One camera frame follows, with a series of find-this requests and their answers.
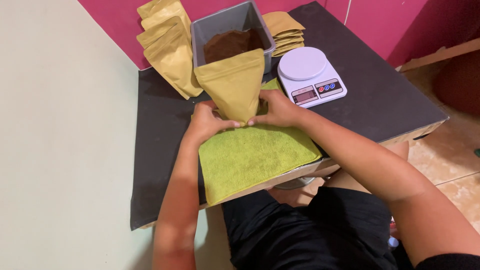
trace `table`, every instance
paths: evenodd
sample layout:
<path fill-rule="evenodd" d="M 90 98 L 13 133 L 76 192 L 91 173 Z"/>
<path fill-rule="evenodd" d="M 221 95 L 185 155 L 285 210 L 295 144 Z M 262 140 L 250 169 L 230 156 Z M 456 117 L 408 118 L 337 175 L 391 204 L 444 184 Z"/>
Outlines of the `table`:
<path fill-rule="evenodd" d="M 448 117 L 426 96 L 371 50 L 319 3 L 289 12 L 306 29 L 305 46 L 323 51 L 342 77 L 345 97 L 310 110 L 383 145 L 421 138 Z M 268 81 L 277 76 L 280 57 L 273 58 Z M 137 134 L 131 199 L 131 229 L 156 221 L 183 133 L 196 103 L 209 100 L 203 92 L 185 100 L 154 69 L 139 71 Z M 335 165 L 329 158 L 301 166 L 229 197 L 263 188 Z M 199 197 L 205 190 L 199 163 Z"/>

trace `scale platform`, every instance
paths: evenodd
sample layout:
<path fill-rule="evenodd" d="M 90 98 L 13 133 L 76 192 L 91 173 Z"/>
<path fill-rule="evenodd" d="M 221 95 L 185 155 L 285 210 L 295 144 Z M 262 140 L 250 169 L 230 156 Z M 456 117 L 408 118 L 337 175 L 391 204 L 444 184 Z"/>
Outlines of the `scale platform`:
<path fill-rule="evenodd" d="M 278 64 L 278 77 L 288 98 L 304 108 L 347 94 L 342 79 L 317 48 L 302 47 L 287 52 Z"/>

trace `white wall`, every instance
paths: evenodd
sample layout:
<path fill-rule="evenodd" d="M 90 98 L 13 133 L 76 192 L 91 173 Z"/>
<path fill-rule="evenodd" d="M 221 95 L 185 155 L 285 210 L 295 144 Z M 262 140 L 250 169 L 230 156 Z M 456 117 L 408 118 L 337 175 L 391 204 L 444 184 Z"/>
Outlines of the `white wall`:
<path fill-rule="evenodd" d="M 0 1 L 0 40 L 0 269 L 149 268 L 138 69 L 76 0 Z"/>

